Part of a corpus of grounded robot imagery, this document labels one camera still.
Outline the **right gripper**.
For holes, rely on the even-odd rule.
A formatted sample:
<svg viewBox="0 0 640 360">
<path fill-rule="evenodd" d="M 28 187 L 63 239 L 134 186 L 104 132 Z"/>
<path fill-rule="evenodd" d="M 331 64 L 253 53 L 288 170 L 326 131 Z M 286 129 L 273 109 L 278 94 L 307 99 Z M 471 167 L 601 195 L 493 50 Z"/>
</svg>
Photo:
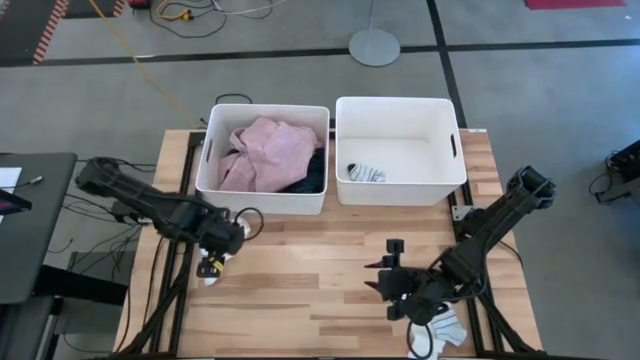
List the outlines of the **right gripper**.
<svg viewBox="0 0 640 360">
<path fill-rule="evenodd" d="M 390 270 L 380 270 L 378 282 L 365 281 L 364 284 L 388 303 L 388 320 L 398 321 L 407 317 L 413 324 L 426 325 L 450 309 L 446 302 L 451 295 L 451 285 L 438 270 L 400 267 L 404 249 L 402 239 L 387 239 L 386 254 L 365 268 Z"/>
</svg>

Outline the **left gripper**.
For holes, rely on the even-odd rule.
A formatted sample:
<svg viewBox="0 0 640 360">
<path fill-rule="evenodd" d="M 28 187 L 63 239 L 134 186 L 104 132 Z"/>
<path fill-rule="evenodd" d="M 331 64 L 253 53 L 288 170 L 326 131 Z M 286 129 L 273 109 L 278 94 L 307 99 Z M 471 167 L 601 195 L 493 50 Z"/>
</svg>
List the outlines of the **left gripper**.
<svg viewBox="0 0 640 360">
<path fill-rule="evenodd" d="M 227 221 L 210 222 L 199 229 L 198 246 L 209 253 L 236 255 L 245 242 L 245 230 L 242 226 Z M 198 278 L 210 278 L 211 266 L 214 274 L 224 270 L 225 257 L 207 257 L 200 259 L 196 268 Z"/>
</svg>

